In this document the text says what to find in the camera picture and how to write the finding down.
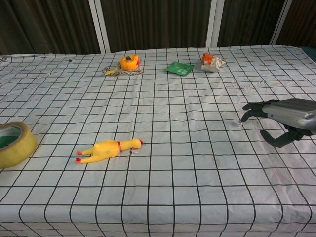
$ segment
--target grid tablecloth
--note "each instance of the grid tablecloth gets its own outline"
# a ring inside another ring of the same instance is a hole
[[[200,58],[226,59],[206,73]],[[0,170],[0,236],[314,237],[316,137],[283,148],[239,124],[247,102],[316,100],[316,64],[283,46],[137,50],[144,73],[104,77],[124,55],[21,55],[0,62],[0,123],[39,143]],[[186,77],[173,61],[194,64]],[[78,164],[107,139],[145,145]]]

